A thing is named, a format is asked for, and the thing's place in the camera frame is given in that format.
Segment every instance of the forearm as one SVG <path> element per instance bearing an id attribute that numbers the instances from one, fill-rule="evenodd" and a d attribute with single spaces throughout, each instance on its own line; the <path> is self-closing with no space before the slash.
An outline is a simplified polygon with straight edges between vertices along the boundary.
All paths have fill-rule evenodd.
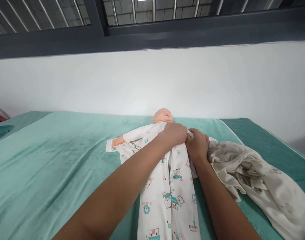
<path id="1" fill-rule="evenodd" d="M 196 166 L 217 239 L 261 239 L 211 165 Z"/>
<path id="2" fill-rule="evenodd" d="M 66 223 L 60 230 L 64 233 L 62 236 L 75 239 L 79 232 L 88 231 L 93 239 L 108 239 L 135 202 L 152 170 L 172 147 L 164 135 L 159 134 L 130 157 L 91 194 Z"/>

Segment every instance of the doll hand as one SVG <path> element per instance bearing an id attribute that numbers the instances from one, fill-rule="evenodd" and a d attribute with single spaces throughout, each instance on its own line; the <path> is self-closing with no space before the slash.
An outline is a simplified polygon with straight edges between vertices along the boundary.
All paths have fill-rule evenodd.
<path id="1" fill-rule="evenodd" d="M 115 147 L 115 146 L 118 146 L 120 144 L 123 144 L 124 142 L 126 142 L 126 141 L 123 139 L 123 136 L 121 135 L 120 137 L 112 140 L 112 146 Z"/>

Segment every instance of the doll head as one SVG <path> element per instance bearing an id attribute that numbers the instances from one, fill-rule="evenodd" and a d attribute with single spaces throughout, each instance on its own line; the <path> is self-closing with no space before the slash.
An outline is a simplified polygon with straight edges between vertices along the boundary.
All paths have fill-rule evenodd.
<path id="1" fill-rule="evenodd" d="M 153 116 L 153 123 L 160 122 L 173 123 L 173 116 L 168 109 L 161 108 Z"/>

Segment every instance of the swaddle blanket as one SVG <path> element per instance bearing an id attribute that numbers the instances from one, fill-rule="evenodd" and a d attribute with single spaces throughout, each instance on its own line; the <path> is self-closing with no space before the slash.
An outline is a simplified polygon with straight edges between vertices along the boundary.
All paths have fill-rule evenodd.
<path id="1" fill-rule="evenodd" d="M 232 197 L 247 194 L 286 240 L 305 239 L 305 193 L 287 174 L 253 149 L 221 142 L 208 150 L 208 160 Z"/>

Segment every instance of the white wall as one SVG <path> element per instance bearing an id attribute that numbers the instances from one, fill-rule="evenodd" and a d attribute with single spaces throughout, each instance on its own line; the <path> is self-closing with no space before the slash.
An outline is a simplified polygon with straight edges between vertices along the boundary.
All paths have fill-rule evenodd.
<path id="1" fill-rule="evenodd" d="M 153 115 L 160 107 L 181 117 L 250 118 L 298 143 L 305 139 L 305 42 L 0 60 L 0 108 L 10 116 Z"/>

